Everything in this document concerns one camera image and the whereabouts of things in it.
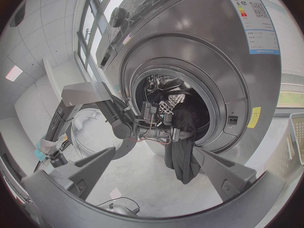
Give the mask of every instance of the qr code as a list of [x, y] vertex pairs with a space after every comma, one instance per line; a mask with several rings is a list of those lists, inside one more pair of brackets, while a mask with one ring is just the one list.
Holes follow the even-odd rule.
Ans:
[[265, 19], [268, 18], [267, 13], [261, 3], [259, 2], [249, 2], [249, 3], [252, 6], [253, 11], [255, 12], [255, 15], [258, 18], [265, 18]]

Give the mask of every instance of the grass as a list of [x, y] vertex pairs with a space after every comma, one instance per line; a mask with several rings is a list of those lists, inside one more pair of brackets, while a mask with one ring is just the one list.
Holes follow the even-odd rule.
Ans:
[[278, 107], [304, 107], [304, 93], [280, 92]]

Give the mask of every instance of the ceiling light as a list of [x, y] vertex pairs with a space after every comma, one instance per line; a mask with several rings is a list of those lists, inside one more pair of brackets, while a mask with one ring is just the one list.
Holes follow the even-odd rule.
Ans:
[[15, 79], [22, 73], [23, 71], [18, 68], [16, 65], [12, 68], [9, 74], [5, 77], [10, 81], [15, 81]]

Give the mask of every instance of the yellow warning sticker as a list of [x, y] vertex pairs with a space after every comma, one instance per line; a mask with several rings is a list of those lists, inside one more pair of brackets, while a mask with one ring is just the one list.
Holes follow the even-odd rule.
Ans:
[[260, 113], [261, 113], [261, 107], [255, 107], [252, 109], [251, 119], [250, 119], [250, 122], [247, 127], [249, 127], [249, 128], [255, 127], [255, 125], [257, 124], [257, 121], [259, 120]]

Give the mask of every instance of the wire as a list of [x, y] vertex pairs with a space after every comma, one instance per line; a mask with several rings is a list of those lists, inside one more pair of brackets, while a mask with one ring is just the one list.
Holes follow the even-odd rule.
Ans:
[[167, 145], [167, 144], [170, 144], [171, 143], [171, 136], [169, 135], [169, 139], [170, 139], [170, 141], [167, 143], [164, 143], [164, 142], [162, 142], [162, 141], [156, 141], [156, 140], [154, 140], [154, 139], [149, 139], [149, 138], [147, 138], [147, 140], [150, 140], [150, 141], [153, 141], [153, 142], [158, 142], [158, 143], [162, 143], [162, 144], [165, 144], [165, 145]]
[[128, 199], [128, 200], [131, 200], [131, 201], [133, 201], [134, 203], [136, 203], [134, 200], [132, 200], [132, 199], [130, 199], [130, 198], [120, 197], [120, 198], [117, 198], [117, 199], [108, 200], [108, 201], [106, 201], [106, 202], [103, 202], [103, 203], [101, 203], [101, 204], [98, 204], [98, 205], [96, 205], [96, 207], [101, 206], [101, 205], [103, 205], [103, 204], [105, 204], [105, 203], [108, 203], [108, 202], [110, 202], [110, 201], [113, 201], [113, 200], [118, 200], [118, 199]]
[[145, 127], [145, 128], [156, 128], [156, 127], [157, 127], [157, 126], [155, 126], [155, 127], [143, 126], [143, 125], [140, 125], [140, 124], [138, 124], [138, 123], [132, 121], [129, 117], [127, 117], [127, 115], [124, 114], [124, 116], [125, 116], [127, 119], [129, 119], [132, 123], [134, 123], [134, 124], [136, 124], [136, 125], [138, 125], [138, 126], [140, 126], [140, 127]]
[[135, 142], [137, 142], [137, 143], [138, 143], [138, 142], [144, 141], [144, 140], [148, 137], [148, 135], [150, 134], [150, 132], [151, 132], [152, 121], [153, 121], [153, 115], [151, 115], [151, 122], [150, 122], [149, 131], [148, 131], [147, 135], [146, 135], [143, 139], [141, 139], [141, 140], [134, 140], [134, 139], [131, 139], [130, 137], [128, 137], [128, 139], [131, 139], [131, 140], [133, 140], [133, 141], [135, 141]]

